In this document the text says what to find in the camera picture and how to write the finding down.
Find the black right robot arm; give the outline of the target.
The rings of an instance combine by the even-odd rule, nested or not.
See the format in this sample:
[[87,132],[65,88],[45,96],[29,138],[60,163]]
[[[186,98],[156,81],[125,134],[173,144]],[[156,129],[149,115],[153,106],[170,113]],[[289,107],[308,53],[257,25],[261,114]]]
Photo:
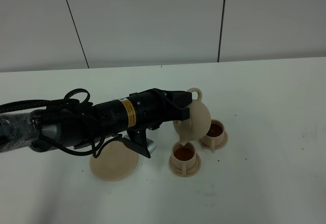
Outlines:
[[59,149],[74,156],[98,157],[112,141],[151,156],[146,130],[190,118],[191,92],[149,89],[123,99],[93,104],[79,101],[75,89],[58,100],[24,100],[1,106],[1,152],[28,147]]

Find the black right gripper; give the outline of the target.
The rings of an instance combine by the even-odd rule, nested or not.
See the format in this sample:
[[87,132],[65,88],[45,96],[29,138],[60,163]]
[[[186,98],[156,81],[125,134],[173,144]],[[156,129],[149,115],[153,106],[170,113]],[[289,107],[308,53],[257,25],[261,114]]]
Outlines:
[[186,91],[149,89],[95,106],[95,116],[107,135],[126,130],[157,129],[161,123],[190,118],[192,94]]

